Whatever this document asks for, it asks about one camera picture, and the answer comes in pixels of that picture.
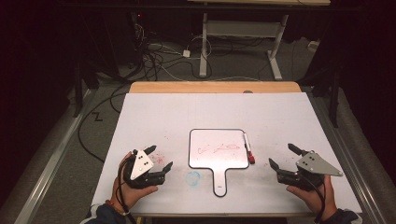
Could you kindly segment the white marker with red cap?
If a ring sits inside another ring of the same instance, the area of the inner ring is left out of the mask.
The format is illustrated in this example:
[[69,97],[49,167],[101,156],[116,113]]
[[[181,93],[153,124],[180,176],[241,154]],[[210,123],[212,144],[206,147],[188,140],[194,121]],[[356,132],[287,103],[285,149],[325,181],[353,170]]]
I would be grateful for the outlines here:
[[248,135],[247,135],[246,133],[243,133],[243,137],[244,137],[244,141],[245,141],[245,147],[246,147],[246,149],[247,149],[247,159],[248,159],[248,162],[249,162],[250,164],[255,164],[256,161],[255,161],[255,158],[254,158],[254,156],[253,156],[253,154],[252,154],[252,151],[251,151],[250,143],[249,143],[249,141],[248,141]]

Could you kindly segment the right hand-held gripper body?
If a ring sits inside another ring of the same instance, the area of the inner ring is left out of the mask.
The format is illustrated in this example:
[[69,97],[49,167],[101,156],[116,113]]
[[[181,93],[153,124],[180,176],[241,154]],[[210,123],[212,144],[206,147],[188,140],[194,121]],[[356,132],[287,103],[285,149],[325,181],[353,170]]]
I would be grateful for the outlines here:
[[281,184],[305,191],[314,190],[323,184],[325,175],[342,176],[343,173],[322,159],[315,151],[300,150],[302,157],[296,162],[297,171],[286,171],[276,165],[276,178]]

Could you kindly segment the person's right hand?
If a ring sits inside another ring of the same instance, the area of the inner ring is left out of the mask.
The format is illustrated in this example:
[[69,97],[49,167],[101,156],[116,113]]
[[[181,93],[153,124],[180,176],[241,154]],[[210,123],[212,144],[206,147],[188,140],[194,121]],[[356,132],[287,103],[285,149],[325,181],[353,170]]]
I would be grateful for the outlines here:
[[287,186],[287,191],[303,200],[316,216],[320,216],[320,220],[326,220],[337,211],[329,175],[324,176],[323,184],[317,190],[305,191],[294,186]]

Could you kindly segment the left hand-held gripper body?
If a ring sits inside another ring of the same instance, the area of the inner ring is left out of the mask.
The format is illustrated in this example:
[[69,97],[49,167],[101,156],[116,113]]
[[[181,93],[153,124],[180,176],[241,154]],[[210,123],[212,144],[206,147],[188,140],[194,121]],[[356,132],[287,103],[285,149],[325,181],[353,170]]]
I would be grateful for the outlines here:
[[144,189],[149,186],[162,185],[165,175],[155,175],[149,170],[154,166],[144,150],[134,150],[126,160],[123,169],[123,180],[132,189]]

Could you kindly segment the large white table cover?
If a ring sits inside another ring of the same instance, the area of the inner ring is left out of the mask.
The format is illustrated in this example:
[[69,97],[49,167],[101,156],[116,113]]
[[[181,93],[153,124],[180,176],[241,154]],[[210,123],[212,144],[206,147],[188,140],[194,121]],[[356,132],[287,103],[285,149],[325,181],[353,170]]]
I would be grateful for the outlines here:
[[[215,195],[213,174],[189,166],[193,129],[240,129],[255,164],[225,172],[227,193]],[[332,147],[305,93],[129,93],[106,156],[93,200],[111,195],[121,159],[133,149],[155,146],[156,167],[172,166],[158,192],[132,212],[143,216],[293,217],[306,216],[304,202],[287,192],[268,163],[294,170],[294,144],[316,151],[337,166]]]

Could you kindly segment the aluminium floor rail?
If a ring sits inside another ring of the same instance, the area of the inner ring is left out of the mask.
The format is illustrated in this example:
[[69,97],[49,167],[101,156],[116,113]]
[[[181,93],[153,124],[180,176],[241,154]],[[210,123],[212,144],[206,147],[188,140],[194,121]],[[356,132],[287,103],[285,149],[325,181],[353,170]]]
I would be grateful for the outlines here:
[[12,224],[31,224],[50,185],[63,162],[69,142],[82,121],[96,91],[86,90],[82,108],[75,113],[77,104],[70,105],[50,130],[39,150],[29,161],[18,184],[17,215]]
[[337,127],[329,115],[328,98],[309,95],[319,122],[362,209],[366,224],[390,224],[394,218],[388,201],[394,187],[388,173],[375,155],[343,93],[336,111]]

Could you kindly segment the person's left hand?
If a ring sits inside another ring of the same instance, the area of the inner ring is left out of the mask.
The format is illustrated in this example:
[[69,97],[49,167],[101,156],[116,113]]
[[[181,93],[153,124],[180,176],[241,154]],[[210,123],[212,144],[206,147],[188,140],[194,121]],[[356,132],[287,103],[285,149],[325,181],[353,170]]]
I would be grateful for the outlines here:
[[117,175],[114,180],[110,204],[119,204],[125,211],[129,212],[137,202],[158,190],[157,186],[149,186],[144,189],[131,189],[122,180],[122,175]]

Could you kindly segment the wooden table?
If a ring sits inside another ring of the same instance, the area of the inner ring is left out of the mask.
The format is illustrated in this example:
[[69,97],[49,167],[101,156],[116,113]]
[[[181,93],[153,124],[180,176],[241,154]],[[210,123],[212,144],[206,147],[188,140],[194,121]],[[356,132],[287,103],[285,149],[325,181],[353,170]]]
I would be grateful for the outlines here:
[[140,81],[129,93],[275,93],[301,92],[292,81]]

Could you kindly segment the white metal desk frame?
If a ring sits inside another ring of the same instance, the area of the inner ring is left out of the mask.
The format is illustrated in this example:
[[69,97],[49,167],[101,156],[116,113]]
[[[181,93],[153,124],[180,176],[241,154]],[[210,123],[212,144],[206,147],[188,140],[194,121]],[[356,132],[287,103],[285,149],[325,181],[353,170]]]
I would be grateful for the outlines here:
[[276,55],[282,36],[287,26],[289,16],[283,15],[281,21],[216,21],[209,20],[207,14],[203,16],[202,27],[202,48],[200,55],[200,77],[207,77],[207,56],[211,49],[211,44],[207,37],[210,36],[236,36],[236,37],[264,37],[273,38],[274,46],[267,51],[267,58],[272,69],[275,80],[282,80],[283,77],[276,61]]

